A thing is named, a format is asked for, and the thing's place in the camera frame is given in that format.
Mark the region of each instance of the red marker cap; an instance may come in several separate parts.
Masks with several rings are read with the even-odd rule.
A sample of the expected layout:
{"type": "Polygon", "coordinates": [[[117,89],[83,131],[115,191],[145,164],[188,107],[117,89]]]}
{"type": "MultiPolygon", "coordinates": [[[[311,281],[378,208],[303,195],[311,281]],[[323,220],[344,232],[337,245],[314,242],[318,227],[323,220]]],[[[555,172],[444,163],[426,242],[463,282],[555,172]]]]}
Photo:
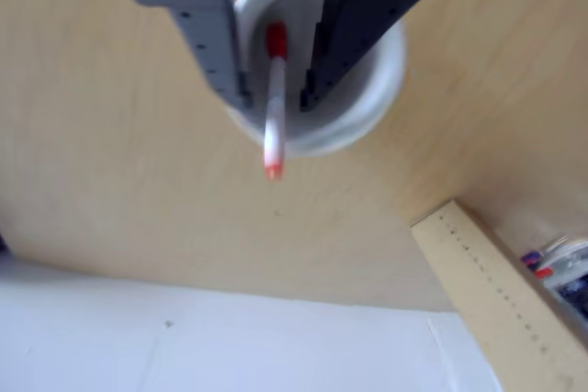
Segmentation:
{"type": "Polygon", "coordinates": [[[266,42],[269,58],[281,57],[284,60],[288,57],[288,37],[284,22],[276,22],[267,26],[266,42]]]}

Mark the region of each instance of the wooden surface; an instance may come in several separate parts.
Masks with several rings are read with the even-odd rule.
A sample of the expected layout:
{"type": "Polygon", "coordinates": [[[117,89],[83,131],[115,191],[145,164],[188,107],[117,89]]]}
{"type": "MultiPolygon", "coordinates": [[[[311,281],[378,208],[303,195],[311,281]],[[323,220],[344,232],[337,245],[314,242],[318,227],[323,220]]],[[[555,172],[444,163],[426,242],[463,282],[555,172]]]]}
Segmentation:
{"type": "Polygon", "coordinates": [[[408,76],[352,148],[260,152],[166,13],[0,0],[0,230],[23,257],[280,297],[451,308],[405,225],[451,196],[517,251],[588,215],[588,2],[423,0],[408,76]]]}
{"type": "Polygon", "coordinates": [[[412,230],[505,392],[588,389],[588,352],[458,204],[412,230]]]}

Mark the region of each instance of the white surface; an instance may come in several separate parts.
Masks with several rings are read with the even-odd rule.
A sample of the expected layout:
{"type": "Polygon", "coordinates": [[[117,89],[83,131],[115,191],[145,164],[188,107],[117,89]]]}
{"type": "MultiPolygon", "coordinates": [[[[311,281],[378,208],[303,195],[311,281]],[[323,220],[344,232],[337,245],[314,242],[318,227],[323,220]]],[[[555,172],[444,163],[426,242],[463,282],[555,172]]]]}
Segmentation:
{"type": "Polygon", "coordinates": [[[454,313],[154,286],[6,257],[0,305],[3,392],[498,390],[454,313]]]}
{"type": "MultiPolygon", "coordinates": [[[[401,22],[382,36],[316,109],[301,113],[300,86],[310,65],[313,32],[322,4],[320,0],[318,4],[314,0],[288,0],[290,4],[276,6],[281,1],[237,0],[235,3],[243,66],[249,72],[256,106],[245,117],[234,109],[229,109],[229,113],[238,127],[263,145],[265,110],[263,103],[259,106],[256,101],[259,94],[255,86],[259,83],[259,72],[265,73],[267,68],[263,60],[252,62],[252,58],[260,50],[257,46],[263,46],[255,37],[255,30],[267,15],[273,15],[272,20],[282,20],[288,28],[288,89],[294,93],[289,95],[286,107],[287,155],[317,156],[343,149],[378,124],[400,90],[405,64],[401,22]]],[[[259,89],[265,94],[266,88],[259,89]]]]}

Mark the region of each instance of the marker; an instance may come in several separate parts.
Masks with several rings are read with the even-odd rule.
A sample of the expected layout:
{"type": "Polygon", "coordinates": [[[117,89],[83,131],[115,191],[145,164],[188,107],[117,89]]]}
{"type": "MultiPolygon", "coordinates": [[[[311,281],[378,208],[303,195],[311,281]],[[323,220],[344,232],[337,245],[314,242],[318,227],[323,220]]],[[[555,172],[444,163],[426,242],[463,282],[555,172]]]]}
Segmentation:
{"type": "Polygon", "coordinates": [[[266,29],[267,55],[270,58],[267,87],[266,134],[264,138],[264,168],[270,180],[278,180],[284,171],[286,118],[286,58],[288,35],[283,22],[272,23],[266,29]]]}

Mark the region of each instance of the ruler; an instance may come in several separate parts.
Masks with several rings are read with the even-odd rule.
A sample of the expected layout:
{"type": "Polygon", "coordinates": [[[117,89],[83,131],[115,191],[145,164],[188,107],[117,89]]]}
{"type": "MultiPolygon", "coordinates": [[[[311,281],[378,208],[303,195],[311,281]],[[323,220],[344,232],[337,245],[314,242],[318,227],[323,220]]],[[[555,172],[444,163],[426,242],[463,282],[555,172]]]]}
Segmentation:
{"type": "Polygon", "coordinates": [[[588,391],[588,352],[480,223],[451,201],[412,231],[505,391],[588,391]]]}

